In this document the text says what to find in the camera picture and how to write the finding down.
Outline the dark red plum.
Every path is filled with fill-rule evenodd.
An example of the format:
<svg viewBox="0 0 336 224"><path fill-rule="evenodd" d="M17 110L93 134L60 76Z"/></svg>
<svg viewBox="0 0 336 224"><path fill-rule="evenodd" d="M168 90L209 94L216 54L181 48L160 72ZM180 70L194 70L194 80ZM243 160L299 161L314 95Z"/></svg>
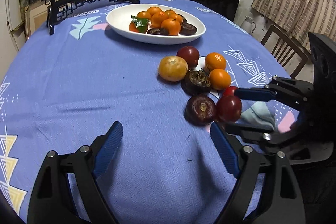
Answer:
<svg viewBox="0 0 336 224"><path fill-rule="evenodd" d="M189 69L194 69L198 65L200 54L195 47L185 46L177 52L177 56L187 62Z"/></svg>

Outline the large orange mandarin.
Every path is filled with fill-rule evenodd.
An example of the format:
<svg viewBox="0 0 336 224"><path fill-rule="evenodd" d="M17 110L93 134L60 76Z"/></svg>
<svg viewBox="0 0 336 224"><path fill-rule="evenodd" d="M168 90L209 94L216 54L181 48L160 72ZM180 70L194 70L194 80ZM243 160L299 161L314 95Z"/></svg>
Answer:
<svg viewBox="0 0 336 224"><path fill-rule="evenodd" d="M181 30L181 24L176 19L166 19L161 23L161 28L168 31L170 36L177 36Z"/></svg>

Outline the wooden chair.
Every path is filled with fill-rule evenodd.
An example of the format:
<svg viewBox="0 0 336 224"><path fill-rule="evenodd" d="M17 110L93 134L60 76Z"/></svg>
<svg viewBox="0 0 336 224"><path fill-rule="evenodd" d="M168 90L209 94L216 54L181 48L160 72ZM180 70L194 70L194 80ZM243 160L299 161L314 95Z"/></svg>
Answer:
<svg viewBox="0 0 336 224"><path fill-rule="evenodd" d="M278 26L272 24L261 40L261 44L266 47L272 35L277 36L277 41L271 48L271 55L284 68L295 57L299 58L298 64L290 74L292 79L295 79L308 61L306 53L298 46L296 42L288 37L288 35Z"/></svg>

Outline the dark purple mangosteen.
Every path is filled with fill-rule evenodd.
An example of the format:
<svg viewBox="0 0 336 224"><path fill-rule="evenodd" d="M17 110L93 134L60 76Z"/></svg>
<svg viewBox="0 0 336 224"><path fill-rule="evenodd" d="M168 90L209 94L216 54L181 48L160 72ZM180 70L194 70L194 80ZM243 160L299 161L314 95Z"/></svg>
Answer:
<svg viewBox="0 0 336 224"><path fill-rule="evenodd" d="M185 118L197 126L205 126L216 118L216 104L205 95L192 96L186 104Z"/></svg>

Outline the orange mandarin beside it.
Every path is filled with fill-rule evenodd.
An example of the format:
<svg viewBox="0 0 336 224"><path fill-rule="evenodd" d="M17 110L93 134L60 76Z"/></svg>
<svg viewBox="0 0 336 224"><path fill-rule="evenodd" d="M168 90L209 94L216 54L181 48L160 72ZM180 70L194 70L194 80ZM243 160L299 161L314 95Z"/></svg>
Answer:
<svg viewBox="0 0 336 224"><path fill-rule="evenodd" d="M231 85L231 77L224 69L214 69L209 74L211 86L215 90L224 90Z"/></svg>

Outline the orange mandarin on cloth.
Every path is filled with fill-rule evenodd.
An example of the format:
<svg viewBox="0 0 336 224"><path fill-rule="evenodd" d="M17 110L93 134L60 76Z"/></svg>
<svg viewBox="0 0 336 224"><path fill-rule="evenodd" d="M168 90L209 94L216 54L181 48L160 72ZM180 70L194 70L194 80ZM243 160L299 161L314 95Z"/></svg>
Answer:
<svg viewBox="0 0 336 224"><path fill-rule="evenodd" d="M217 52L209 53L205 58L205 66L209 72L214 69L226 69L226 59Z"/></svg>

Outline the white kettle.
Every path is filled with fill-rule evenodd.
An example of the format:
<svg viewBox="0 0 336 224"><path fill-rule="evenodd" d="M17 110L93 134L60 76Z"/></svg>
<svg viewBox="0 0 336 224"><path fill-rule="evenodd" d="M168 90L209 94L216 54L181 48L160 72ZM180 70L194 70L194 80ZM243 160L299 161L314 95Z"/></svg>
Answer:
<svg viewBox="0 0 336 224"><path fill-rule="evenodd" d="M253 18L251 18L250 16L246 16L240 28L243 29L247 34L252 34L252 32L254 32L254 30L256 29L256 24L253 21Z"/></svg>

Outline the yellowish round fruit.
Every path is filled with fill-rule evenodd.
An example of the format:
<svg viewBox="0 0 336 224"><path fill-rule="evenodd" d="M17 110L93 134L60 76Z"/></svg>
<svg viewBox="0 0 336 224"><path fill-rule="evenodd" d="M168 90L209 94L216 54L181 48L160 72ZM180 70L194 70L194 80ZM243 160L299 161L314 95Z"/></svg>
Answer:
<svg viewBox="0 0 336 224"><path fill-rule="evenodd" d="M188 71L185 59L179 56L164 57L158 67L158 74L166 81L178 82L184 79Z"/></svg>

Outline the blue patterned tablecloth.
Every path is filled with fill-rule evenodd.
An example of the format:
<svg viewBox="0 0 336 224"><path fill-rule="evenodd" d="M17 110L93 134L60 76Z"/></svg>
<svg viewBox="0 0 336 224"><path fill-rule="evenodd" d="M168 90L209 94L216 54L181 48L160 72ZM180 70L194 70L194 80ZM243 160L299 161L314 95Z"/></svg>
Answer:
<svg viewBox="0 0 336 224"><path fill-rule="evenodd" d="M207 127L189 124L180 84L158 77L179 46L135 42L111 3L40 27L1 80L1 190L21 219L50 150L73 153L115 121L116 157L98 183L120 223L213 223L235 184Z"/></svg>

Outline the green leaf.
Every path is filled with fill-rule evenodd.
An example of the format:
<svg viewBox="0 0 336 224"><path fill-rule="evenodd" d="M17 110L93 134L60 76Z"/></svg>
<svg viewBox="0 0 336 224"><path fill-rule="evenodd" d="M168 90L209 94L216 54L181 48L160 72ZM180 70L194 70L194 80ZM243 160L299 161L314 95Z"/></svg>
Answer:
<svg viewBox="0 0 336 224"><path fill-rule="evenodd" d="M149 19L132 16L131 23L129 25L129 30L132 32L145 34L149 28L149 23L150 23Z"/></svg>

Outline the white oval plate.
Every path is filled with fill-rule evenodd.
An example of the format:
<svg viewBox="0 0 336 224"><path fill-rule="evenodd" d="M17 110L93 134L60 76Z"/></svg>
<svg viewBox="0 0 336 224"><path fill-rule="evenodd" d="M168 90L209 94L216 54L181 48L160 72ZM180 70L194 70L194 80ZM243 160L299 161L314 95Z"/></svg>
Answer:
<svg viewBox="0 0 336 224"><path fill-rule="evenodd" d="M132 16L150 20L145 34L129 30ZM176 19L181 24L181 30L177 36L170 36L166 29L161 28L161 23L169 18ZM108 13L106 21L114 32L124 38L149 44L186 44L201 38L206 33L206 26L197 17L163 5L133 4L118 7Z"/></svg>

